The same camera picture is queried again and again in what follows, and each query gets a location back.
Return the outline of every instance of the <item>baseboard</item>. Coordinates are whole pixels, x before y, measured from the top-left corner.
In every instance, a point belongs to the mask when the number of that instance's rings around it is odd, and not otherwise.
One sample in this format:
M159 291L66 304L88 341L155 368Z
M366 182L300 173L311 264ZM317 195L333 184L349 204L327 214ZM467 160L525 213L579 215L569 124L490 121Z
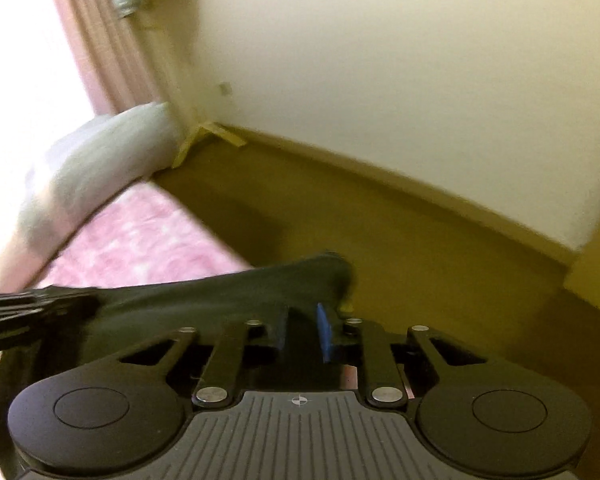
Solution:
M359 176L369 178L393 189L398 189L410 195L417 196L427 202L452 211L467 220L492 229L493 231L544 254L565 266L570 266L578 255L576 251L533 231L533 229L484 208L477 203L442 191L433 186L429 186L407 176L283 137L272 136L270 134L244 128L237 128L227 124L223 124L222 127L239 134L249 142L258 142L284 150L288 153L305 156L341 168L342 170L350 171Z

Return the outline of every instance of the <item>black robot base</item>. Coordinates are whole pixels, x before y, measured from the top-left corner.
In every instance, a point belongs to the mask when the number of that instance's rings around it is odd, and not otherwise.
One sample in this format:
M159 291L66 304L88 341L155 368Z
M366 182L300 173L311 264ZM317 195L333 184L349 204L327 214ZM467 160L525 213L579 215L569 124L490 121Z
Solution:
M568 388L423 325L280 306L192 323L21 391L22 480L574 480Z

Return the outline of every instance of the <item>metal screw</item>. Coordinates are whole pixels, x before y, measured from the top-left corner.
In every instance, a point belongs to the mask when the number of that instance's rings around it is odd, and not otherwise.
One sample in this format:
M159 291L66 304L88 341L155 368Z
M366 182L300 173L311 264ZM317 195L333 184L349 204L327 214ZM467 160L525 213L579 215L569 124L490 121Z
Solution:
M371 396L378 402L398 402L402 392L393 386L380 386L371 392Z
M202 402L220 402L227 398L228 393L219 386L206 386L196 392L196 397Z

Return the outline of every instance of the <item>bed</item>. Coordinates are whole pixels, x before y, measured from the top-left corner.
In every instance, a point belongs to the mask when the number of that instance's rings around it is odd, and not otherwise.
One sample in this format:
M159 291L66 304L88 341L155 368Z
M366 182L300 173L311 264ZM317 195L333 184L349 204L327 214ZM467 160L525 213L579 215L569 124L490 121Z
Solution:
M148 177L181 155L168 104L99 116L32 162L0 214L0 292L181 282L248 264Z

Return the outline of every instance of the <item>round pad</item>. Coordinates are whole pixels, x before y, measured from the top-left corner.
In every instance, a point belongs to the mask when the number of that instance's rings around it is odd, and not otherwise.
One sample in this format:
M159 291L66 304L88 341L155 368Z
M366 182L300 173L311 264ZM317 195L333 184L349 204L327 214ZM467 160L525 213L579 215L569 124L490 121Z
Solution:
M56 417L73 428L94 430L113 424L129 411L126 397L109 388L81 388L64 394L54 407Z
M420 401L416 423L443 456L478 476L556 471L580 455L590 431L583 400L536 377L524 386L441 381Z
M546 419L541 400L515 390L495 390L474 400L474 415L488 428L505 433L523 433Z
M83 381L76 370L32 384L11 403L11 437L31 465L60 475L111 474L177 435L184 410L167 384L131 374Z

